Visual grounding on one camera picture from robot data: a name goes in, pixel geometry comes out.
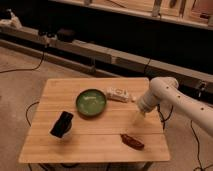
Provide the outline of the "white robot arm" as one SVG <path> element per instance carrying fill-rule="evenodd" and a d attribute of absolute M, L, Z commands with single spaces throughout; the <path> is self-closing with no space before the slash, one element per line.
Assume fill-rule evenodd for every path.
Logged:
<path fill-rule="evenodd" d="M 136 100 L 139 111 L 150 113 L 161 101 L 167 101 L 213 137 L 213 108 L 181 93 L 178 86 L 174 77 L 151 79 L 147 91 Z"/>

